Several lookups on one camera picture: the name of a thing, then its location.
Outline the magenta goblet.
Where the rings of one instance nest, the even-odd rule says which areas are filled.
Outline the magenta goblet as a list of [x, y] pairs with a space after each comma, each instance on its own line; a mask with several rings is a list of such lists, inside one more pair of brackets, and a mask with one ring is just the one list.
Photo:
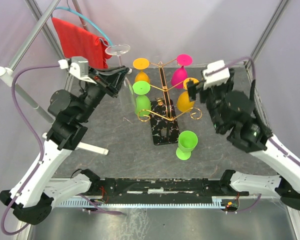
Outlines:
[[193, 63], [193, 59], [188, 54], [180, 54], [176, 58], [177, 64], [180, 66], [172, 75], [171, 85], [177, 89], [183, 88], [183, 82], [188, 77], [185, 67]]

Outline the orange goblet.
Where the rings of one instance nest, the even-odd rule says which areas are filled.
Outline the orange goblet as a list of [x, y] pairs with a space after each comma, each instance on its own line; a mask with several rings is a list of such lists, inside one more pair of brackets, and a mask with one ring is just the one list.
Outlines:
[[198, 83], [199, 80], [193, 77], [188, 77], [183, 81], [183, 89], [185, 90], [182, 92], [177, 100], [177, 109], [180, 112], [190, 112], [190, 108], [194, 107], [195, 101], [190, 101], [189, 94], [188, 94], [188, 87], [187, 83], [189, 81], [193, 81], [194, 84]]
[[137, 58], [132, 63], [136, 70], [139, 70], [138, 74], [135, 76], [134, 82], [144, 81], [150, 83], [149, 76], [144, 72], [150, 65], [150, 62], [146, 58]]

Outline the clear wine glass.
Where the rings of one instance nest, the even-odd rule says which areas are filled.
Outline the clear wine glass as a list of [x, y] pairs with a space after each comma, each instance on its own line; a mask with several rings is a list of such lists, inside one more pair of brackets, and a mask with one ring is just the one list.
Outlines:
[[[119, 66], [122, 67], [122, 55], [128, 53], [131, 47], [127, 44], [116, 44], [108, 46], [105, 53], [118, 58]], [[124, 114], [132, 113], [135, 111], [135, 96], [132, 85], [127, 77], [124, 78], [118, 93], [120, 106]]]

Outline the green goblet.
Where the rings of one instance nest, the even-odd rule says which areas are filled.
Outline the green goblet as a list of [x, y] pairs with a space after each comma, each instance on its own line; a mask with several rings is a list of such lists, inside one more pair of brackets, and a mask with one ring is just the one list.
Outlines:
[[181, 132], [178, 137], [176, 156], [182, 161], [188, 160], [198, 141], [198, 136], [193, 131], [185, 130]]
[[151, 90], [150, 84], [147, 81], [137, 81], [132, 85], [132, 89], [137, 95], [135, 114], [139, 117], [148, 116], [149, 110], [151, 110], [151, 101], [146, 94]]

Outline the gold wine glass rack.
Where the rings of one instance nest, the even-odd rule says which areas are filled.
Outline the gold wine glass rack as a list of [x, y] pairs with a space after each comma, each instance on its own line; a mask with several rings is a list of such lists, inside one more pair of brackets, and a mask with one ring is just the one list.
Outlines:
[[163, 92], [163, 97], [150, 102], [151, 108], [147, 110], [148, 115], [141, 116], [141, 112], [144, 111], [144, 109], [141, 109], [137, 113], [137, 117], [141, 122], [150, 122], [152, 140], [155, 146], [176, 144], [180, 135], [177, 118], [184, 114], [190, 114], [191, 119], [199, 120], [202, 118], [203, 113], [199, 108], [193, 106], [177, 115], [174, 102], [169, 95], [169, 91], [176, 88], [177, 85], [168, 87], [164, 70], [168, 63], [160, 61], [157, 64], [151, 63], [151, 65], [158, 67], [161, 82], [161, 87], [155, 85], [151, 87]]

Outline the green goblet front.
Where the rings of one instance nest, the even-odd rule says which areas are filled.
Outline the green goblet front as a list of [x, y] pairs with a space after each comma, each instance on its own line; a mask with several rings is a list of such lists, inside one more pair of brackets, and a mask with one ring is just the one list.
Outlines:
[[198, 141], [198, 136], [193, 131], [185, 130], [181, 132], [178, 137], [176, 156], [182, 161], [188, 160]]

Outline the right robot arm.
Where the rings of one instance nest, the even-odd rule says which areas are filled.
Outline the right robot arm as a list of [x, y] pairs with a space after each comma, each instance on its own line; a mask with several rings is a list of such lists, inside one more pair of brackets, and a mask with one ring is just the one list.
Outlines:
[[255, 104], [256, 81], [249, 95], [234, 90], [234, 69], [221, 83], [208, 86], [206, 79], [186, 83], [190, 101], [199, 98], [206, 105], [215, 132], [227, 136], [237, 149], [266, 163], [276, 175], [262, 176], [226, 170], [219, 191], [226, 196], [233, 192], [268, 195], [279, 198], [286, 206], [300, 211], [300, 159], [289, 151], [272, 130], [263, 123]]

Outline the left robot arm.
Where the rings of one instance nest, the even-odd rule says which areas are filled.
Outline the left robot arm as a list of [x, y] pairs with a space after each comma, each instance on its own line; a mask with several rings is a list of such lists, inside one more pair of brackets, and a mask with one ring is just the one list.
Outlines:
[[96, 195], [102, 182], [90, 169], [82, 170], [77, 176], [60, 183], [51, 190], [48, 182], [61, 163], [77, 148], [96, 107], [105, 95], [117, 97], [129, 68], [126, 66], [94, 69], [89, 68], [88, 76], [93, 83], [87, 83], [80, 96], [60, 89], [50, 98], [48, 112], [55, 120], [42, 141], [38, 134], [35, 138], [40, 153], [19, 183], [10, 190], [0, 193], [0, 201], [13, 210], [20, 221], [37, 225], [47, 218], [60, 203], [79, 194]]

